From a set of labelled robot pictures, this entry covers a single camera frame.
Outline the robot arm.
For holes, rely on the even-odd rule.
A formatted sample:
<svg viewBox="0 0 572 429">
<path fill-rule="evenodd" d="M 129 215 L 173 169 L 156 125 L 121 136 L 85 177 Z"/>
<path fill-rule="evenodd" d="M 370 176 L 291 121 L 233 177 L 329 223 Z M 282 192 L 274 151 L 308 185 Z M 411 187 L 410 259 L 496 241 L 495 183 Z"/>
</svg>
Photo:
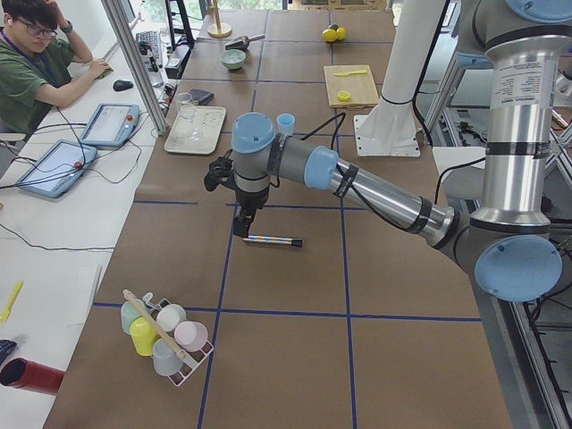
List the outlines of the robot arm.
<svg viewBox="0 0 572 429">
<path fill-rule="evenodd" d="M 473 284 L 507 301 L 536 299 L 562 272 L 542 213 L 544 168 L 558 60 L 571 41 L 568 1 L 466 1 L 458 58 L 492 63 L 492 99 L 480 207 L 462 215 L 440 207 L 323 146 L 284 136 L 264 114 L 240 116 L 231 151 L 213 161 L 205 186 L 235 192 L 237 236 L 248 235 L 272 179 L 298 181 L 364 206 L 392 226 L 423 237 Z"/>
</svg>

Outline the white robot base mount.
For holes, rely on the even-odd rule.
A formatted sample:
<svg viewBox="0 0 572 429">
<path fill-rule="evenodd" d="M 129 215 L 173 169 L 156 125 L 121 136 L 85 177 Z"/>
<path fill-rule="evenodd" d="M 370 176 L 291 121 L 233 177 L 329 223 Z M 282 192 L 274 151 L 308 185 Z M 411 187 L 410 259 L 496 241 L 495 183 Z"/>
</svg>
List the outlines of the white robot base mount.
<svg viewBox="0 0 572 429">
<path fill-rule="evenodd" d="M 413 104 L 448 4 L 445 0 L 403 3 L 379 103 L 369 114 L 354 118 L 359 156 L 420 156 Z"/>
</svg>

